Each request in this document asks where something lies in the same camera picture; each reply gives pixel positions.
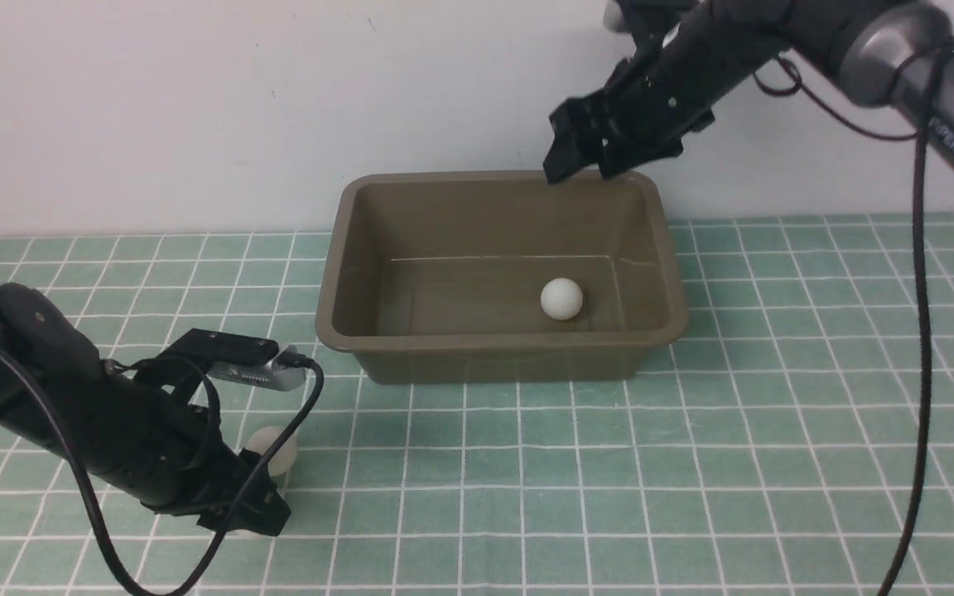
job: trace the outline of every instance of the green tile tablecloth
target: green tile tablecloth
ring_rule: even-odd
[[[602,384],[371,384],[315,337],[326,234],[0,240],[0,282],[41,288],[122,362],[201,327],[328,370],[287,529],[228,539],[201,594],[873,594],[916,431],[908,218],[672,231],[689,332]],[[935,446],[898,593],[954,596],[954,214],[931,216],[928,246]],[[220,391],[235,448],[302,399]],[[207,532],[99,489],[129,569],[178,585]],[[0,430],[0,595],[121,593],[82,511],[58,459]]]

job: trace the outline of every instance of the wire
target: wire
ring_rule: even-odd
[[[912,259],[915,262],[915,296],[919,310],[919,436],[915,453],[915,474],[912,479],[912,494],[908,500],[908,514],[901,528],[900,542],[879,588],[879,596],[887,596],[908,557],[915,526],[919,518],[919,506],[923,502],[923,488],[927,477],[927,456],[930,450],[930,419],[932,414],[932,330],[930,325],[930,295],[927,289],[927,258],[925,257],[925,189],[927,188],[927,155],[930,144],[930,126],[934,118],[934,106],[944,80],[944,68],[954,57],[954,38],[949,45],[936,50],[930,72],[930,82],[923,92],[923,111],[917,121],[918,136],[915,143],[915,177],[912,195]]]
[[[902,143],[913,141],[919,138],[917,132],[912,133],[912,135],[885,135],[885,133],[882,132],[868,131],[867,128],[863,128],[863,126],[852,122],[849,120],[849,118],[841,116],[841,113],[838,113],[837,110],[830,107],[830,104],[819,97],[817,92],[811,90],[811,88],[805,84],[805,79],[802,78],[802,72],[800,72],[797,65],[794,64],[794,61],[781,56],[776,57],[775,61],[779,64],[780,68],[783,68],[783,72],[787,73],[787,77],[790,78],[794,84],[792,87],[777,89],[775,87],[769,86],[769,84],[766,84],[757,76],[757,73],[754,73],[753,80],[757,83],[757,87],[760,87],[760,90],[764,91],[765,95],[771,95],[773,98],[791,98],[793,95],[803,92],[815,103],[815,105],[821,107],[824,112],[829,113],[834,120],[840,122],[852,132],[859,133],[859,135],[863,135],[868,139],[875,139],[876,141],[886,141],[890,143]]]
[[[912,492],[908,499],[908,512],[904,517],[904,524],[901,526],[900,540],[897,543],[897,550],[894,552],[893,562],[889,565],[889,570],[882,580],[879,587],[878,596],[887,596],[893,591],[893,586],[897,582],[900,570],[904,567],[904,561],[908,558],[908,550],[911,548],[912,539],[915,536],[915,527],[918,524],[919,508],[923,502],[923,490],[925,488],[925,478],[927,477],[927,457],[930,450],[930,421],[932,414],[932,329],[930,324],[930,293],[927,287],[927,260],[925,260],[925,189],[927,188],[927,157],[928,146],[930,146],[930,127],[934,118],[934,107],[937,102],[937,95],[940,92],[944,80],[944,69],[949,60],[954,57],[954,37],[947,44],[932,49],[935,53],[934,64],[930,73],[930,80],[927,88],[923,91],[923,105],[921,113],[916,122],[917,131],[913,135],[883,135],[881,132],[871,132],[862,126],[849,121],[848,118],[841,116],[824,99],[818,97],[814,91],[803,82],[802,75],[794,64],[788,58],[776,58],[779,67],[787,73],[787,77],[793,81],[792,87],[778,89],[771,87],[761,80],[756,74],[753,75],[757,86],[765,94],[773,98],[790,98],[793,95],[803,92],[815,104],[829,113],[841,124],[844,124],[853,132],[869,139],[875,139],[885,142],[904,142],[915,141],[915,171],[913,171],[913,192],[912,192],[912,259],[915,262],[915,295],[918,306],[919,318],[919,359],[920,359],[920,383],[919,383],[919,431],[916,439],[915,449],[915,472],[912,478]],[[897,69],[897,76],[904,71],[908,65],[915,60],[927,56],[930,52],[920,52],[905,60],[903,65]]]
[[[84,509],[86,509],[87,512],[87,520],[90,521],[90,528],[94,533],[94,540],[98,543],[99,550],[102,551],[102,558],[105,559],[105,564],[109,567],[109,572],[113,573],[113,577],[116,578],[117,582],[132,596],[182,596],[190,592],[190,589],[193,589],[194,585],[197,585],[197,581],[200,580],[201,575],[208,569],[209,564],[215,557],[216,551],[219,550],[220,544],[223,544],[223,540],[226,538],[227,531],[230,527],[230,521],[234,518],[234,514],[238,512],[238,508],[241,507],[243,497],[245,497],[245,494],[253,487],[253,483],[257,480],[258,475],[266,470],[270,459],[279,452],[282,446],[287,443],[289,437],[295,433],[296,429],[298,429],[300,424],[307,418],[307,415],[311,413],[311,408],[315,407],[315,403],[322,393],[323,382],[325,382],[325,374],[322,372],[322,367],[313,361],[313,359],[307,358],[304,363],[306,364],[306,368],[315,374],[315,385],[311,388],[311,393],[308,395],[307,400],[304,401],[304,405],[300,408],[300,411],[296,413],[294,419],[287,424],[285,430],[275,439],[275,442],[270,445],[270,448],[266,450],[264,455],[260,458],[260,461],[253,466],[253,471],[249,473],[248,478],[242,483],[242,487],[238,490],[238,495],[235,495],[230,508],[227,509],[226,516],[224,516],[222,523],[220,523],[219,529],[212,535],[212,541],[209,543],[207,550],[205,550],[205,554],[201,556],[193,572],[190,572],[190,577],[186,578],[186,581],[183,581],[179,588],[173,589],[173,591],[169,593],[155,594],[148,592],[139,585],[137,581],[130,576],[128,569],[124,567],[123,562],[120,560],[120,555],[116,547],[113,546],[113,539],[110,538],[109,530],[105,525],[105,517],[103,517],[102,509],[98,505],[98,495],[94,493],[94,486],[92,486],[90,482],[90,475],[87,473],[87,468],[85,468],[82,461],[80,461],[80,450],[73,441],[72,434],[67,429],[67,426],[65,426],[53,402],[42,391],[42,388],[39,387],[39,382],[31,376],[31,373],[10,354],[2,350],[2,348],[0,348],[0,363],[7,367],[7,369],[10,369],[17,380],[22,382],[24,389],[33,397],[39,406],[39,410],[42,410],[42,414],[46,416],[46,419],[50,423],[50,429],[53,431],[54,438],[57,438],[57,441],[60,442],[61,450],[65,453],[65,461],[67,461],[69,468],[72,470],[73,478],[75,478],[76,484],[79,486],[79,498],[83,501]]]

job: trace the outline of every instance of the plastic bin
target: plastic bin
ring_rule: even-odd
[[[573,320],[542,312],[580,284]],[[658,188],[640,174],[376,175],[344,190],[316,329],[375,382],[621,380],[688,324]]]

